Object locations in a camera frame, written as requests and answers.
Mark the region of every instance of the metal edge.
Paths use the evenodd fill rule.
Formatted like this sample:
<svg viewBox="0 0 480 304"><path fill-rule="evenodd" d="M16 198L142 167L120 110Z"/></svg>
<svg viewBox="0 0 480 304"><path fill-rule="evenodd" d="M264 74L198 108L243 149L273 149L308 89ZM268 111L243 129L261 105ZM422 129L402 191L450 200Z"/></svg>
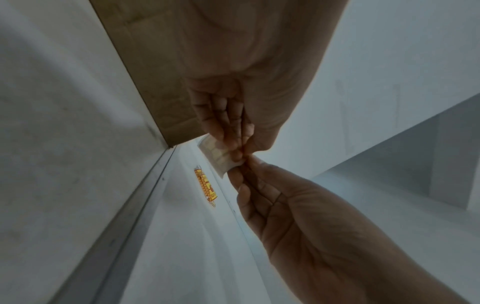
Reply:
<svg viewBox="0 0 480 304"><path fill-rule="evenodd" d="M157 209L167 186L170 173L173 169L173 163L175 163L174 160L170 161L163 171L158 183L139 215L135 226L123 245L120 254L112 265L108 277L103 282L91 304L117 304L120 302L147 235L150 223L152 222L155 210Z"/></svg>
<svg viewBox="0 0 480 304"><path fill-rule="evenodd" d="M86 304L95 300L174 150L164 151L49 304Z"/></svg>

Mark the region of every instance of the cardboard box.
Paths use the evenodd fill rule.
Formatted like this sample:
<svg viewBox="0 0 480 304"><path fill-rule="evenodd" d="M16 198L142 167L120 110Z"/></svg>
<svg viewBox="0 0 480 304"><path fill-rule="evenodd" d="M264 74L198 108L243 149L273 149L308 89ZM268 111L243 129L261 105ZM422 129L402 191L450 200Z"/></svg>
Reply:
<svg viewBox="0 0 480 304"><path fill-rule="evenodd" d="M90 2L166 142L204 134L175 67L172 1Z"/></svg>

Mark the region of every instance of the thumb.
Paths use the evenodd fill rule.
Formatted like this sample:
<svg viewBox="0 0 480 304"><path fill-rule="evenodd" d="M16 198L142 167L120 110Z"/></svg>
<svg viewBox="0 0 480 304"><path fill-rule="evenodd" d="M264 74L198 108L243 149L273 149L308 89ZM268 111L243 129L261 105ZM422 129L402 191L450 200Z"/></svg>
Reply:
<svg viewBox="0 0 480 304"><path fill-rule="evenodd" d="M247 140L243 147L245 155L251 155L256 151L265 151L270 149L277 139L280 128L265 130L255 127L253 135Z"/></svg>
<svg viewBox="0 0 480 304"><path fill-rule="evenodd" d="M267 164L256 156L250 155L246 163L259 179L275 187L287 197L309 185L308 180L275 165Z"/></svg>

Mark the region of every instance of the hand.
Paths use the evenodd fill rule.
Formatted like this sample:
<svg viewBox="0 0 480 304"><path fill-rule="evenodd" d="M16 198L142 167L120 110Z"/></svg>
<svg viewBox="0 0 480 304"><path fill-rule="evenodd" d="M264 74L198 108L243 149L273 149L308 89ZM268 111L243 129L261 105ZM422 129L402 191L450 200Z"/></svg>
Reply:
<svg viewBox="0 0 480 304"><path fill-rule="evenodd" d="M231 151L269 149L310 84L346 2L175 1L178 66L204 130Z"/></svg>
<svg viewBox="0 0 480 304"><path fill-rule="evenodd" d="M303 303L464 303L328 190L254 156L228 177L242 216Z"/></svg>

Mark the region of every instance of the yellow label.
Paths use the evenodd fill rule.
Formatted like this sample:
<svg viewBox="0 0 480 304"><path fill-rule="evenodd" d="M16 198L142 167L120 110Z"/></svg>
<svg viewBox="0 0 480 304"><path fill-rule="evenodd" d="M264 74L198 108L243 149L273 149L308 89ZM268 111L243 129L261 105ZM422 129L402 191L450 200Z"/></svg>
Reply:
<svg viewBox="0 0 480 304"><path fill-rule="evenodd" d="M209 179L201 169L195 169L195 174L198 181L200 182L201 189L203 190L207 201L210 203L210 205L215 207L214 200L217 198L217 194L212 188L212 185L210 185Z"/></svg>

